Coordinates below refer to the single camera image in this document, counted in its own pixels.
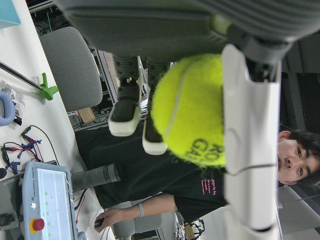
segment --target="black t-shirt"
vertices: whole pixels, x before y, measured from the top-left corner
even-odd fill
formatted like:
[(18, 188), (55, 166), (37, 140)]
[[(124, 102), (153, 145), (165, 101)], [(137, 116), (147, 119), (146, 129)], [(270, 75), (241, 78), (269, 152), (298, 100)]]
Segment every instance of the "black t-shirt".
[(103, 208), (144, 199), (159, 192), (174, 195), (175, 204), (187, 222), (226, 204), (223, 168), (199, 168), (170, 152), (149, 155), (142, 146), (143, 125), (133, 135), (115, 137), (108, 128), (76, 132), (79, 152), (88, 169), (119, 164), (122, 179), (96, 186)]

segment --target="electronic equipment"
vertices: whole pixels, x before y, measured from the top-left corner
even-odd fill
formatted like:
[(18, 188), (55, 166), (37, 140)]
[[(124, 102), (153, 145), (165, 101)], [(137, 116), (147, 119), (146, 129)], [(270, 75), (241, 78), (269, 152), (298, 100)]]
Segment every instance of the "electronic equipment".
[(63, 166), (28, 162), (22, 183), (26, 240), (77, 240), (70, 170)]
[(112, 163), (71, 175), (48, 163), (30, 161), (24, 172), (0, 182), (0, 230), (20, 226), (25, 240), (85, 240), (77, 231), (73, 192), (120, 181), (121, 169)]

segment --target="table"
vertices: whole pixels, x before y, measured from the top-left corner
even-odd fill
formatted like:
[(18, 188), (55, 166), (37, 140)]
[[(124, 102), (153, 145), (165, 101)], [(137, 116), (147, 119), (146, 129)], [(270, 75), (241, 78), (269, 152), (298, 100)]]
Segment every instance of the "table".
[[(51, 87), (55, 85), (55, 80), (26, 2), (24, 0), (12, 0), (12, 2), (21, 20), (21, 25), (0, 29), (0, 61), (36, 83), (42, 83), (42, 73), (45, 72), (48, 85)], [(84, 165), (79, 155), (75, 134), (60, 94), (56, 93), (53, 100), (48, 101), (42, 98), (36, 89), (2, 69), (0, 69), (0, 80), (5, 81), (21, 93), (25, 102), (25, 107), (21, 111), (21, 126), (11, 123), (0, 127), (1, 147), (5, 142), (26, 144), (27, 142), (22, 139), (20, 134), (26, 127), (35, 125), (41, 128), (50, 138), (60, 165), (68, 167), (71, 173), (83, 171)], [(42, 140), (39, 149), (44, 162), (55, 159), (49, 141), (40, 130), (32, 127), (27, 135), (35, 140)], [(7, 147), (14, 147), (14, 145), (8, 144)], [(17, 160), (17, 152), (9, 152), (8, 155), (11, 161)], [(23, 152), (19, 167), (31, 158), (32, 155)], [(4, 161), (0, 160), (0, 168), (4, 168), (5, 165)], [(5, 178), (12, 175), (8, 170)], [(76, 192), (74, 198), (77, 199), (80, 193)], [(106, 239), (107, 231), (102, 236), (103, 233), (97, 233), (93, 229), (96, 216), (101, 212), (103, 212), (103, 209), (99, 205), (94, 191), (88, 189), (85, 193), (85, 202), (78, 216), (77, 228), (79, 232), (86, 232), (90, 240)], [(0, 231), (0, 239), (9, 238), (4, 231)], [(108, 234), (109, 239), (115, 239), (111, 231)]]

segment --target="black cable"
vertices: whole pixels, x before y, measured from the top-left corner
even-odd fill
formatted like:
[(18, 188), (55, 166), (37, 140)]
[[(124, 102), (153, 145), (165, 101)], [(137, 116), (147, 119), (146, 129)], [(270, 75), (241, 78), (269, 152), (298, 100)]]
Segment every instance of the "black cable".
[(109, 117), (106, 116), (105, 119), (103, 119), (102, 121), (93, 121), (95, 124), (99, 124), (99, 123), (103, 123), (105, 122)]
[(37, 150), (36, 150), (35, 146), (33, 146), (33, 149), (34, 149), (35, 157), (38, 159), (38, 160), (37, 160), (37, 162), (43, 162), (43, 161), (39, 158), (39, 156), (38, 156), (38, 154), (37, 154)]
[(82, 198), (84, 197), (85, 192), (86, 192), (87, 190), (88, 190), (88, 188), (87, 188), (87, 189), (85, 189), (85, 190), (82, 192), (82, 194), (81, 194), (81, 196), (80, 196), (79, 203), (78, 203), (78, 205), (74, 208), (74, 210), (75, 210), (75, 211), (76, 211), (76, 210), (79, 208), (79, 206), (81, 205)]
[(54, 157), (55, 157), (55, 161), (56, 163), (58, 164), (58, 166), (60, 166), (60, 163), (58, 161), (58, 158), (57, 158), (57, 155), (56, 155), (56, 151), (54, 149), (54, 146), (52, 145), (52, 142), (50, 140), (50, 138), (48, 137), (48, 135), (45, 133), (45, 131), (43, 131), (40, 127), (36, 126), (36, 125), (30, 125), (30, 127), (35, 127), (36, 129), (39, 129), (45, 136), (46, 138), (48, 139), (50, 145), (51, 145), (51, 148), (52, 148), (52, 151), (53, 151), (53, 154), (54, 154)]
[(73, 117), (73, 120), (74, 120), (74, 121), (77, 121), (75, 115), (72, 115), (72, 117)]
[(39, 30), (40, 36), (44, 34), (44, 33), (42, 32), (42, 30), (41, 30), (36, 24), (35, 24), (35, 27)]
[(57, 18), (58, 18), (58, 16), (55, 16), (52, 19), (52, 29), (57, 29), (67, 22), (67, 20), (65, 18), (60, 18), (59, 20), (55, 21)]
[(79, 115), (77, 115), (77, 117), (78, 117), (78, 120), (79, 120), (80, 125), (81, 125), (81, 127), (82, 127), (82, 119), (79, 117)]
[(110, 230), (110, 226), (109, 226), (109, 228), (108, 228), (108, 231), (106, 232), (106, 239), (108, 239), (108, 235), (109, 235), (109, 230)]
[(8, 142), (5, 142), (5, 143), (3, 144), (3, 147), (1, 148), (2, 160), (4, 161), (4, 163), (7, 164), (7, 165), (9, 166), (9, 168), (12, 169), (12, 171), (21, 172), (21, 170), (14, 169), (14, 168), (10, 165), (10, 159), (9, 159), (8, 154), (7, 154), (6, 144), (16, 144), (16, 145), (18, 145), (18, 146), (20, 146), (20, 147), (22, 147), (22, 146), (19, 145), (19, 144), (16, 143), (16, 142), (8, 141)]
[(19, 146), (20, 148), (22, 148), (22, 149), (20, 149), (20, 151), (28, 151), (28, 152), (31, 152), (32, 155), (33, 155), (38, 161), (40, 161), (40, 159), (38, 158), (37, 154), (36, 154), (35, 152), (33, 152), (31, 149), (25, 148), (25, 147), (23, 147), (22, 145), (20, 145), (20, 144), (18, 144), (18, 143), (16, 143), (16, 142), (13, 142), (13, 141), (7, 141), (7, 142), (5, 142), (5, 143), (3, 144), (4, 150), (5, 150), (6, 152), (7, 152), (6, 144), (15, 144), (15, 145)]
[(76, 130), (78, 128), (81, 128), (81, 124), (80, 123), (72, 127), (73, 130)]
[(43, 26), (39, 25), (38, 23), (35, 24), (35, 27), (44, 35), (47, 33), (48, 28), (44, 28)]
[(162, 230), (162, 227), (160, 228), (160, 230), (161, 230), (161, 232), (162, 232), (162, 235), (164, 236), (165, 234), (164, 234), (164, 231)]

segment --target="red emergency stop button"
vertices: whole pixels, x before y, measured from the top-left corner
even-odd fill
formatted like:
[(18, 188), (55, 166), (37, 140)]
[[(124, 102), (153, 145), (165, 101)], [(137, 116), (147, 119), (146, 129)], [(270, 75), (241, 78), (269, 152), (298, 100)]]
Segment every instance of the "red emergency stop button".
[(45, 227), (45, 221), (42, 218), (38, 218), (34, 220), (32, 223), (33, 230), (35, 231), (41, 231)]

